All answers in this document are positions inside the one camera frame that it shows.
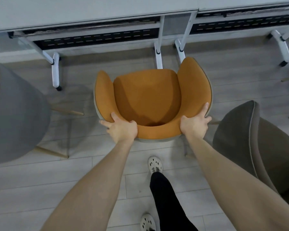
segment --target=right hand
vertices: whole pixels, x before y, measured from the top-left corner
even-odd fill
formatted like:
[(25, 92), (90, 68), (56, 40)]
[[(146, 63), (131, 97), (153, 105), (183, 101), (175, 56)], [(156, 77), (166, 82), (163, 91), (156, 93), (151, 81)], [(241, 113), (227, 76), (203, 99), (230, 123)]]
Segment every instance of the right hand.
[(115, 113), (111, 113), (113, 123), (100, 120), (100, 124), (108, 127), (107, 133), (110, 134), (113, 141), (117, 144), (119, 141), (133, 142), (137, 136), (137, 123), (135, 121), (123, 121)]
[(208, 111), (209, 103), (205, 103), (201, 112), (191, 118), (186, 116), (181, 117), (180, 129), (185, 136), (195, 136), (201, 139), (204, 138), (206, 131), (208, 130), (208, 123), (212, 120), (212, 117), (204, 117)]

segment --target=foot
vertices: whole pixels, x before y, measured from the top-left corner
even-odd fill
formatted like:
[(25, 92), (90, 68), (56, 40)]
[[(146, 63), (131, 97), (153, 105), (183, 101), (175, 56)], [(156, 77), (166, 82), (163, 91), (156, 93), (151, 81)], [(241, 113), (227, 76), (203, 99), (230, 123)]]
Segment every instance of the foot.
[(141, 231), (156, 230), (155, 221), (149, 213), (146, 213), (142, 216), (140, 221), (140, 229)]
[(151, 174), (154, 173), (154, 172), (163, 173), (162, 162), (156, 156), (151, 156), (148, 159), (148, 168), (149, 168), (149, 171), (150, 171)]

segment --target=laminate floor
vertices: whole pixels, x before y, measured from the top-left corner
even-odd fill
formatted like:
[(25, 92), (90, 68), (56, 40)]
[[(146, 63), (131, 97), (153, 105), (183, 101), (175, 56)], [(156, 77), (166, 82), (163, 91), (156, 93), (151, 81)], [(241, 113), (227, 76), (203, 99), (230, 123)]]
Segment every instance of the laminate floor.
[[(236, 39), (187, 44), (213, 85), (210, 112), (220, 120), (232, 108), (248, 100), (260, 103), (261, 116), (289, 134), (289, 64), (278, 67), (281, 54), (274, 40)], [(177, 71), (179, 60), (171, 46), (162, 47), (164, 68)], [(71, 187), (114, 146), (98, 124), (93, 104), (93, 83), (105, 70), (112, 79), (142, 69), (155, 68), (152, 49), (129, 50), (63, 58), (63, 91), (52, 87), (51, 68), (44, 61), (11, 63), (10, 67), (44, 93), (50, 103), (84, 112), (85, 116), (53, 112), (40, 146), (69, 154), (69, 159), (30, 152), (0, 164), (0, 231), (38, 231)], [(205, 139), (211, 143), (216, 126)], [(200, 231), (234, 230), (217, 204), (196, 159), (184, 157), (182, 139), (166, 143), (135, 142), (121, 180), (118, 201), (108, 223), (109, 231), (139, 230), (140, 217), (158, 214), (149, 189), (147, 159), (158, 156), (186, 215)]]

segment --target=orange chair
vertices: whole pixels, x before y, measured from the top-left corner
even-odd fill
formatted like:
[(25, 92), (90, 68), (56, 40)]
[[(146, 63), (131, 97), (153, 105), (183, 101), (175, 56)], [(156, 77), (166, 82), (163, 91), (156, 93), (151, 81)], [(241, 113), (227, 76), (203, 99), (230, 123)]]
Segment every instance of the orange chair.
[(179, 137), (182, 115), (193, 117), (212, 103), (210, 82), (195, 61), (187, 57), (176, 74), (170, 69), (148, 69), (118, 76), (114, 82), (100, 71), (94, 89), (94, 104), (100, 119), (138, 124), (142, 142), (164, 142)]

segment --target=wheel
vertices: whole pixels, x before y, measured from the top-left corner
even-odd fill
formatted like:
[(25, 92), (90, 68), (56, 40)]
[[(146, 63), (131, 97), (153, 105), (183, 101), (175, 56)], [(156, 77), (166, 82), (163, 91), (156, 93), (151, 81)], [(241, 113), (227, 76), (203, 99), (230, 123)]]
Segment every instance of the wheel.
[(280, 63), (280, 66), (281, 66), (281, 67), (284, 67), (284, 66), (286, 66), (287, 64), (288, 64), (288, 62), (282, 61), (282, 62)]
[(59, 87), (56, 87), (57, 91), (62, 91), (62, 87), (59, 86)]
[(270, 34), (268, 34), (267, 36), (266, 36), (266, 38), (269, 40), (270, 38), (272, 38), (273, 37), (273, 35), (270, 33)]

